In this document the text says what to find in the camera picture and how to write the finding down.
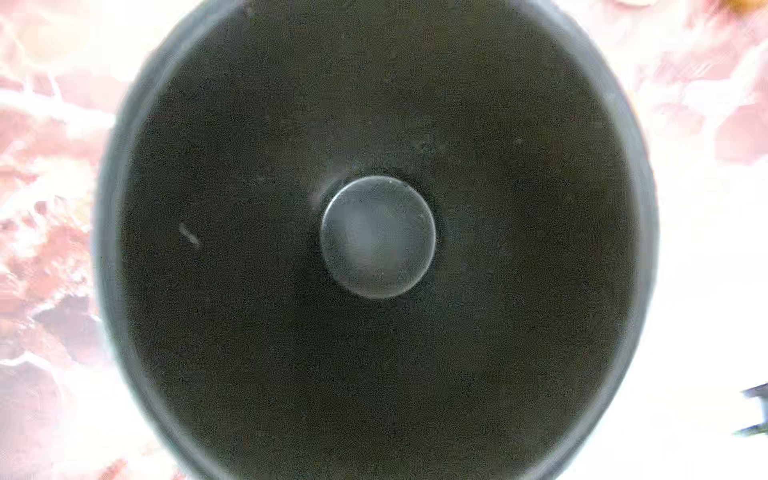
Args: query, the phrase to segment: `black bowl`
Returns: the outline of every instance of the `black bowl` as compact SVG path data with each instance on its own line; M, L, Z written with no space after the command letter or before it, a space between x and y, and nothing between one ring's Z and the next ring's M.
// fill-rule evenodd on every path
M429 267L382 296L320 238L369 176L434 218ZM631 360L657 250L627 101L538 0L205 3L127 96L96 214L118 362L211 478L558 474Z

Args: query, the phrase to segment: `gray circle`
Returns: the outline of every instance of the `gray circle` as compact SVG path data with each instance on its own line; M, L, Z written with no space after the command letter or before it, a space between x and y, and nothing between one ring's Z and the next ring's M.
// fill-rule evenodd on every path
M320 225L323 259L350 292L371 299L416 285L435 254L435 219L419 192L392 177L363 177L331 199Z

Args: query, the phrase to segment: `pink and white background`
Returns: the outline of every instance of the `pink and white background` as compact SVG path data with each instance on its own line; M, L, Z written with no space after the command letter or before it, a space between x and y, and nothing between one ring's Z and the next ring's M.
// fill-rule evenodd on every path
M661 215L641 347L563 478L765 478L766 439L732 432L768 381L768 13L556 3L627 91ZM104 348L89 236L121 99L196 4L0 0L3 480L185 478Z

